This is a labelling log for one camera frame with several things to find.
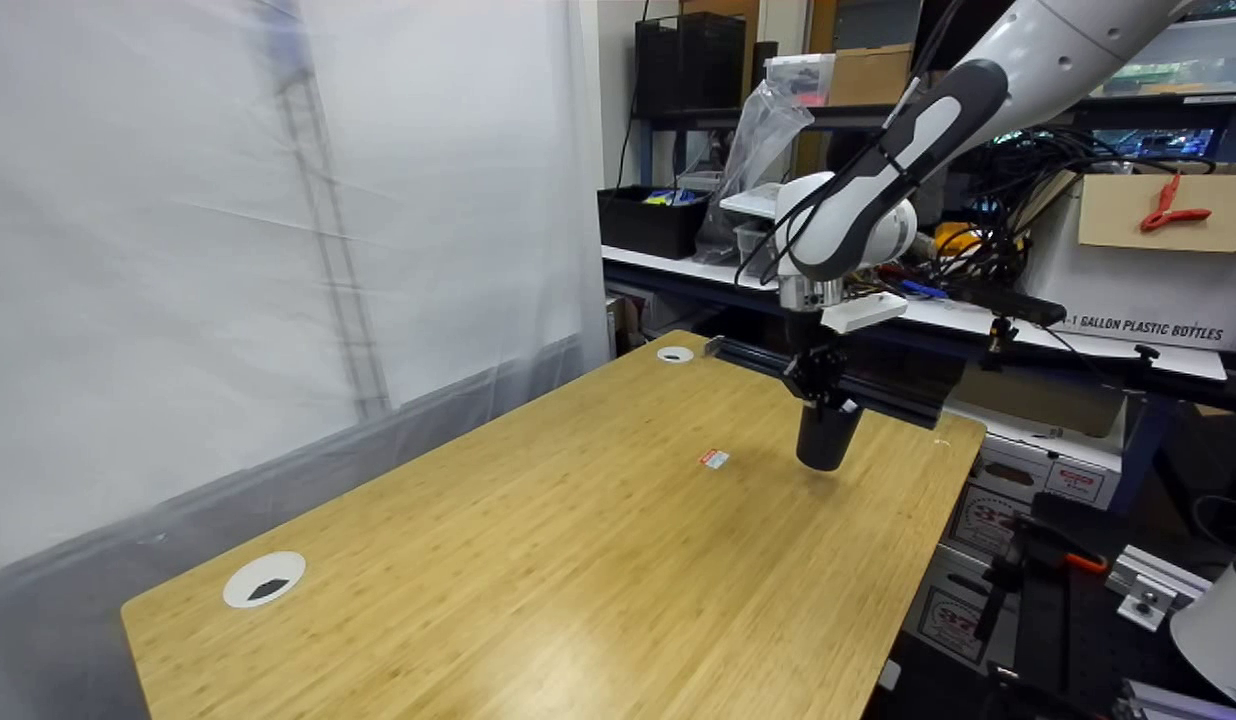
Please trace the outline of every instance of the white curtain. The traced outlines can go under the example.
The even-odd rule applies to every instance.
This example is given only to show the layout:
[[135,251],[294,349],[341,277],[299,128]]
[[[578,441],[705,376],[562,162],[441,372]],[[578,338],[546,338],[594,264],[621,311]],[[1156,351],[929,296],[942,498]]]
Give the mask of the white curtain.
[[[359,479],[299,451],[412,455],[605,355],[589,12],[0,0],[0,612],[63,563],[169,575],[111,550],[256,513],[254,468],[241,527]],[[51,710],[31,669],[0,656],[6,714]]]

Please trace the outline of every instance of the wooden table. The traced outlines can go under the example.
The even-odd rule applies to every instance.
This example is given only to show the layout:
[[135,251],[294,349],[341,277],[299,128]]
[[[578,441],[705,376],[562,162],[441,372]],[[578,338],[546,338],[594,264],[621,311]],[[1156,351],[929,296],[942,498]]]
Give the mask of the wooden table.
[[[127,599],[153,716],[859,716],[980,425],[866,417],[817,476],[776,379],[668,343]],[[310,575],[226,607],[264,554]]]

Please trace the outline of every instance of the black box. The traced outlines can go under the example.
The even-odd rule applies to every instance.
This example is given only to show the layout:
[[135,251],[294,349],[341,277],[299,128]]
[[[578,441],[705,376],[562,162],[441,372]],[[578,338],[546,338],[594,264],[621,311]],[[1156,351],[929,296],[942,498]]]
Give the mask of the black box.
[[605,190],[600,191],[600,234],[612,249],[633,249],[647,256],[692,256],[696,234],[705,225],[705,202],[687,209],[644,204],[654,190]]
[[744,21],[676,15],[635,26],[635,111],[735,111],[744,75]]

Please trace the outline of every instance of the table surface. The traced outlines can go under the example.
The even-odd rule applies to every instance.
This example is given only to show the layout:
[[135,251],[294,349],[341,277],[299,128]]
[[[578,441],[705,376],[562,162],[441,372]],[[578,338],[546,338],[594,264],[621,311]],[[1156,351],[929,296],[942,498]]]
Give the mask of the table surface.
[[[986,429],[870,414],[821,476],[799,403],[702,349],[673,334],[127,599],[153,716],[859,716]],[[304,579],[230,607],[264,554]]]

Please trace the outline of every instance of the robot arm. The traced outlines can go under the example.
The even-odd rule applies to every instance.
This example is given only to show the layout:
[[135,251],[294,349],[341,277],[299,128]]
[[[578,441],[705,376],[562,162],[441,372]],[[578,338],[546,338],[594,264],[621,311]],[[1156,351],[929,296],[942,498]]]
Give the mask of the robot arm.
[[776,191],[786,283],[835,279],[902,256],[916,221],[906,197],[960,153],[1040,124],[1162,35],[1187,0],[1015,0],[929,94],[916,94],[851,170]]

